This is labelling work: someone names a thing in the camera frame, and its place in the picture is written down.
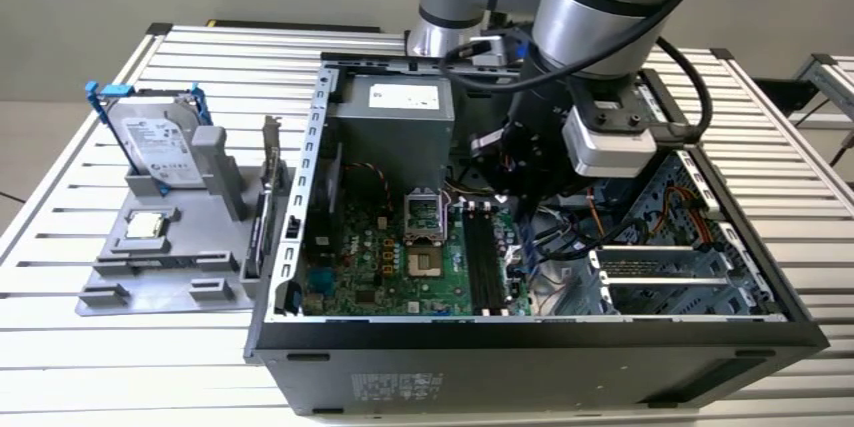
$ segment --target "sticker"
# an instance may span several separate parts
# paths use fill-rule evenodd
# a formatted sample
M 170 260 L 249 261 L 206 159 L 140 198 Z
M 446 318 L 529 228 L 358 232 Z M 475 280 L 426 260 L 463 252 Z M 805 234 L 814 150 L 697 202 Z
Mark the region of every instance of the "sticker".
M 202 174 L 178 124 L 167 119 L 139 117 L 122 122 L 149 175 L 171 187 L 198 187 Z
M 640 85 L 638 92 L 641 92 L 641 96 L 644 97 L 644 100 L 646 100 L 646 105 L 653 111 L 653 115 L 656 115 L 656 120 L 660 122 L 668 122 L 668 116 L 658 105 L 658 101 L 656 100 L 656 96 L 653 95 L 650 88 L 646 85 Z
M 437 400 L 445 374 L 353 374 L 353 393 L 357 400 L 418 401 Z
M 369 96 L 369 107 L 378 109 L 439 110 L 435 85 L 374 84 Z
M 597 107 L 605 110 L 620 110 L 620 103 L 610 100 L 597 100 Z

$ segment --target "metal rail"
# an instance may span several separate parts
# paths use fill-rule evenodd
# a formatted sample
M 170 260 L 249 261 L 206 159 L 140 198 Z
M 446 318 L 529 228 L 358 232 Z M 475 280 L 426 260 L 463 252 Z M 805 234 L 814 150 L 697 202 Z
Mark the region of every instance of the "metal rail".
M 230 154 L 243 165 L 261 164 L 265 115 L 275 115 L 285 158 L 294 163 L 322 50 L 397 54 L 403 40 L 386 34 L 174 27 L 167 35 L 146 37 L 116 81 L 138 88 L 186 88 L 199 81 L 215 121 L 229 129 Z M 697 427 L 853 425 L 852 192 L 737 62 L 709 50 L 684 52 L 716 98 L 709 156 L 832 347 L 700 411 L 616 413 L 597 423 L 637 425 L 642 418 L 650 425 L 690 421 Z M 654 51 L 648 67 L 697 121 L 697 95 L 676 63 Z M 243 365 L 249 312 L 74 314 L 74 294 L 127 193 L 126 161 L 111 139 L 90 116 L 0 238 L 0 412 L 23 412 L 18 418 L 32 425 L 245 423 L 247 415 L 255 422 L 294 423 L 266 369 Z M 395 421 L 573 425 L 592 419 L 567 412 Z

